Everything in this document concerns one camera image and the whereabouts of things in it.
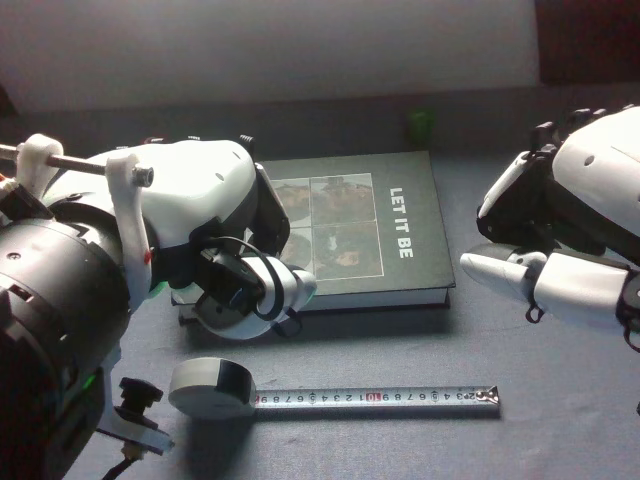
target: gray tablecloth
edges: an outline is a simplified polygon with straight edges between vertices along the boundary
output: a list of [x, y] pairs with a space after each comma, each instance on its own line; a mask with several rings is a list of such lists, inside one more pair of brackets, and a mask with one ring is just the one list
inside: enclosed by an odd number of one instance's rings
[[[167, 389], [197, 356], [242, 363], [258, 387], [496, 384], [500, 419], [279, 420], [200, 424], [166, 398], [150, 416], [176, 447], [148, 454], [137, 479], [601, 479], [640, 472], [638, 361], [622, 332], [545, 317], [474, 284], [460, 254], [483, 238], [476, 205], [516, 152], [433, 154], [455, 266], [451, 309], [313, 317], [293, 340], [221, 341], [181, 328], [164, 292], [136, 313], [114, 371]], [[68, 478], [101, 478], [120, 443], [94, 435]]]

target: white wall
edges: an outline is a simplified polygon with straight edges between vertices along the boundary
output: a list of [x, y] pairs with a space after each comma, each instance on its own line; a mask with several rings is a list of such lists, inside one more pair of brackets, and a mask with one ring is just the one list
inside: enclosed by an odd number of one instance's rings
[[534, 0], [3, 0], [20, 112], [531, 86]]

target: book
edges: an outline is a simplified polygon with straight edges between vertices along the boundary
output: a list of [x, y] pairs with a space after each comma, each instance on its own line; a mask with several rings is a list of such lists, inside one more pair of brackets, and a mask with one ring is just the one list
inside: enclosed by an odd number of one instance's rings
[[263, 166], [291, 225], [280, 259], [318, 282], [303, 311], [447, 305], [455, 281], [427, 152]]

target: green object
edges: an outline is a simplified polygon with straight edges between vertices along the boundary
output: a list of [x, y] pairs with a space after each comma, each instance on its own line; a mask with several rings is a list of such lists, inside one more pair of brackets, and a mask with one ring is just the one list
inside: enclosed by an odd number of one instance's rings
[[89, 378], [87, 378], [87, 381], [84, 382], [82, 389], [86, 390], [87, 388], [89, 388], [95, 379], [96, 379], [95, 375], [91, 375]]
[[162, 290], [164, 290], [164, 287], [166, 287], [167, 285], [168, 285], [167, 282], [160, 282], [156, 286], [156, 288], [154, 288], [153, 290], [151, 290], [149, 292], [149, 296], [147, 298], [155, 298], [155, 297], [157, 297], [160, 294], [160, 292]]
[[419, 108], [409, 114], [407, 133], [414, 147], [429, 147], [434, 123], [435, 115], [430, 109]]

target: tape measure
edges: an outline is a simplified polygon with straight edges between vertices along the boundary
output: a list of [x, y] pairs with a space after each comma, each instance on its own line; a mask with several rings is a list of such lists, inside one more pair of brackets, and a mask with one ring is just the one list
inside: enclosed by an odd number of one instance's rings
[[256, 390], [246, 368], [214, 357], [178, 365], [171, 377], [169, 402], [185, 415], [207, 420], [256, 411], [500, 408], [495, 386]]

